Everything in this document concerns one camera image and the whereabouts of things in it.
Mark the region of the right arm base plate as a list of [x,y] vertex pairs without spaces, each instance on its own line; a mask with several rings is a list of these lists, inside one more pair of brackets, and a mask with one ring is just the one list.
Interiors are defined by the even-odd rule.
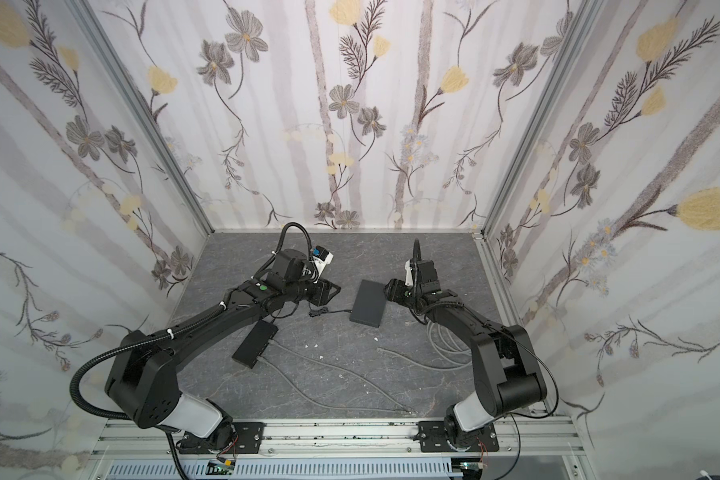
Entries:
[[498,435],[492,423],[464,432],[455,423],[422,420],[417,423],[414,439],[422,453],[493,453],[498,452]]

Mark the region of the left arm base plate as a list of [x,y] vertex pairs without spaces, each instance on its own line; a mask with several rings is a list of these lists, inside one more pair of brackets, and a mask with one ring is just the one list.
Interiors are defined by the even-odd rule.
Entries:
[[222,422],[207,438],[185,433],[176,443],[180,454],[257,454],[264,439],[263,422]]

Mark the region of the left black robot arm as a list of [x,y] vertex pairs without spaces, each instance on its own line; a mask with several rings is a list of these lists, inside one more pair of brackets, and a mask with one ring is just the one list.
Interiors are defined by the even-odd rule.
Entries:
[[[226,291],[214,306],[153,334],[134,330],[119,347],[84,363],[70,381],[73,403],[93,416],[130,420],[141,429],[183,432],[175,447],[179,451],[230,450],[239,437],[232,416],[210,400],[183,392],[178,375],[232,333],[258,322],[271,327],[276,312],[286,303],[306,301],[323,307],[340,292],[338,285],[322,276],[332,252],[312,242],[304,252],[287,249],[284,240],[278,239],[270,258],[251,278]],[[83,377],[105,361],[112,367],[104,390],[116,410],[93,405],[81,391]]]

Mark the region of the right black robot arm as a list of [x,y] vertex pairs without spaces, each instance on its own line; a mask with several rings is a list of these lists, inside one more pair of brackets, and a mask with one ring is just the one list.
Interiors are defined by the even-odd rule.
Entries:
[[390,280],[384,294],[417,318],[450,331],[469,349],[474,391],[446,414],[453,437],[472,434],[547,398],[552,374],[534,352],[527,331],[486,318],[442,288],[434,262],[423,258],[418,240],[406,278]]

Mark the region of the black ribbed network switch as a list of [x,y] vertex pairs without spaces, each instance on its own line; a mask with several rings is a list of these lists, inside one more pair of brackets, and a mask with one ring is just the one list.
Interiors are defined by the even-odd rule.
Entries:
[[232,360],[253,369],[277,333],[278,327],[274,323],[264,320],[257,321],[232,354]]

